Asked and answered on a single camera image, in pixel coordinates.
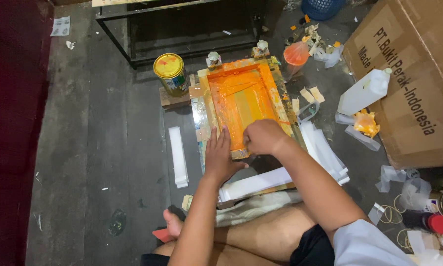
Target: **white plastic jug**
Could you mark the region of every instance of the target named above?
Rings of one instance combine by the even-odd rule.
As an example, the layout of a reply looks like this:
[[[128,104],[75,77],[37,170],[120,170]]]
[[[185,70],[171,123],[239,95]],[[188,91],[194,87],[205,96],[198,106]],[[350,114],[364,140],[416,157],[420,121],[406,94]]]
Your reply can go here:
[[[340,97],[338,112],[347,116],[386,96],[392,69],[373,69]]]

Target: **knee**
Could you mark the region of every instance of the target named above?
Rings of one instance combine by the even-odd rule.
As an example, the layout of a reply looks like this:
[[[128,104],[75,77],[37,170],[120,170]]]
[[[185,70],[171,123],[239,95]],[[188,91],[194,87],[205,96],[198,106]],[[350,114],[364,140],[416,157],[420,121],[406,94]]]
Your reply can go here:
[[[172,255],[172,251],[174,250],[174,247],[176,246],[177,241],[171,241],[167,242],[166,244],[156,248],[153,251],[153,254],[159,254],[170,257]]]

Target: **dark bottle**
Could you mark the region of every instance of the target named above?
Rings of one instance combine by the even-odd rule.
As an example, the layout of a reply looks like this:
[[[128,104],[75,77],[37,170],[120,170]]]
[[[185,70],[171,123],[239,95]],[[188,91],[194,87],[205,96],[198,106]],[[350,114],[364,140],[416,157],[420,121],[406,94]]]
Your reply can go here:
[[[443,216],[434,213],[406,210],[402,214],[402,222],[407,228],[422,229],[443,235]]]

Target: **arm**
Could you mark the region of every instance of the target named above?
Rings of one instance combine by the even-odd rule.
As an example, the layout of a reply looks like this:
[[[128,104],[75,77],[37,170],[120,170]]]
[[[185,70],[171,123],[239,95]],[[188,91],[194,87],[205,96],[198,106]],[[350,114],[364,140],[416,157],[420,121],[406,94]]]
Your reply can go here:
[[[306,206],[326,233],[358,219],[368,221],[341,186],[274,120],[257,120],[245,132],[248,149],[271,154],[286,168]]]
[[[230,132],[224,126],[217,140],[216,127],[207,142],[205,174],[190,204],[184,226],[172,252],[169,265],[207,265],[213,249],[218,190],[238,170],[248,167],[233,162],[230,154]]]

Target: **red bottle cap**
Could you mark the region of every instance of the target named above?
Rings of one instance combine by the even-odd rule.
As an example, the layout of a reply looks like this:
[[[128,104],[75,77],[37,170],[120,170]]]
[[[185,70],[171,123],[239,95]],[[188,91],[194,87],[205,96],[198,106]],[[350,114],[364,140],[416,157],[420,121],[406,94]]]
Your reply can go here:
[[[427,223],[432,231],[443,235],[443,216],[442,215],[431,215]]]

